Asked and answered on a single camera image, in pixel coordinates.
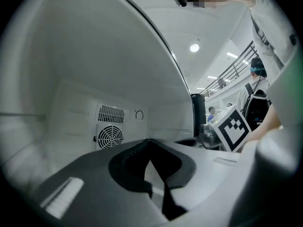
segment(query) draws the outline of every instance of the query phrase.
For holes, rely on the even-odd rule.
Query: ceiling light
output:
[[[192,52],[197,52],[197,51],[199,50],[199,48],[200,48],[200,46],[199,46],[198,44],[192,44],[192,45],[190,46],[190,50],[191,50]]]
[[[237,56],[237,55],[234,55],[234,54],[229,53],[229,52],[227,52],[227,55],[229,55],[229,56],[231,56],[231,57],[233,57],[233,58],[238,58],[238,56]]]

